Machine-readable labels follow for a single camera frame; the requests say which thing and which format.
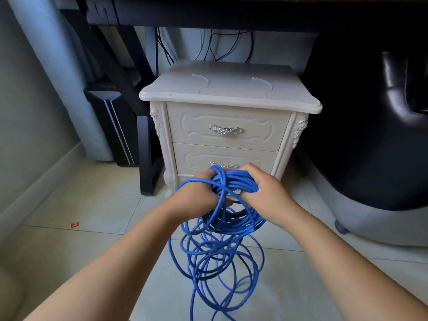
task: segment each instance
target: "black desk frame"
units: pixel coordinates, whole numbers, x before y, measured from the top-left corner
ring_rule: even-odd
[[[147,102],[110,48],[99,26],[117,26],[139,71],[139,88],[158,76],[157,27],[281,32],[427,32],[426,2],[271,2],[240,0],[55,0],[57,7],[137,115],[140,188],[153,194],[163,167]],[[146,54],[134,26],[144,26]]]

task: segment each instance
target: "tile floor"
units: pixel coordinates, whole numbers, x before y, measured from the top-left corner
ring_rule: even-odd
[[[293,162],[282,182],[306,210],[334,229],[334,217],[310,180]],[[20,321],[50,293],[114,243],[164,200],[160,181],[156,195],[141,196],[138,169],[83,161],[0,246],[0,264],[14,272],[26,297],[14,318]],[[79,226],[70,228],[71,223]],[[180,263],[181,230],[173,234]],[[315,270],[294,239],[266,223],[254,236],[265,248],[266,263],[249,301],[232,315],[238,320],[340,320]],[[343,237],[380,269],[428,303],[428,248],[404,248]],[[251,247],[257,259],[260,253]],[[213,283],[213,291],[221,291]],[[161,254],[131,315],[131,321],[189,320],[192,283],[179,274],[168,249]],[[211,309],[197,298],[195,320],[211,319]],[[218,315],[215,320],[225,320]]]

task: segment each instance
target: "blue cable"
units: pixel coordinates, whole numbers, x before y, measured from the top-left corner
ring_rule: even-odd
[[[215,310],[211,321],[214,320],[218,312],[222,312],[228,319],[236,321],[230,316],[229,312],[237,310],[248,300],[254,291],[259,272],[265,263],[263,249],[257,240],[250,235],[250,233],[259,229],[265,223],[265,219],[254,208],[249,208],[234,193],[234,190],[238,189],[249,193],[255,193],[259,190],[254,179],[247,171],[232,170],[225,172],[222,167],[217,165],[211,166],[211,169],[217,172],[217,175],[212,180],[190,178],[182,182],[178,188],[180,189],[188,182],[209,183],[211,184],[212,191],[220,196],[216,208],[198,218],[195,227],[190,229],[188,222],[181,225],[181,229],[185,235],[181,239],[180,247],[187,255],[187,271],[181,268],[175,258],[171,238],[168,241],[168,247],[178,270],[193,281],[194,288],[190,301],[190,321],[193,321],[196,292],[209,307]],[[231,208],[226,208],[226,194],[231,194],[235,197],[244,206],[244,209],[235,212]],[[260,248],[262,256],[260,267],[255,262],[248,248],[242,244],[243,237],[247,235]],[[235,257],[243,262],[248,271],[248,275],[239,280],[233,260]],[[220,277],[220,274],[229,266],[232,266],[234,275],[231,287],[227,286]],[[222,300],[217,300],[214,297],[207,284],[208,280],[215,277],[228,290],[228,294]],[[239,289],[240,286],[243,286],[244,280],[249,280],[249,285],[244,289]],[[239,304],[230,307],[229,305],[234,294],[245,294],[245,297]]]

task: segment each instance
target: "drawer handle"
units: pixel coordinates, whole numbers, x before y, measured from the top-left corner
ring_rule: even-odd
[[[232,135],[233,133],[238,134],[243,132],[243,128],[241,127],[221,127],[217,125],[209,125],[208,128],[211,129],[213,132],[217,132],[217,134],[225,135]]]
[[[220,166],[223,169],[239,169],[238,164],[231,164],[230,166],[225,166],[224,164],[217,164],[216,162],[210,162],[210,166]]]

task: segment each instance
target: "caster wheel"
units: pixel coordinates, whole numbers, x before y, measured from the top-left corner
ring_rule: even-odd
[[[340,234],[345,235],[346,233],[349,232],[347,229],[345,229],[345,227],[342,224],[340,224],[338,220],[334,221],[334,226],[336,227],[337,232],[339,232]]]

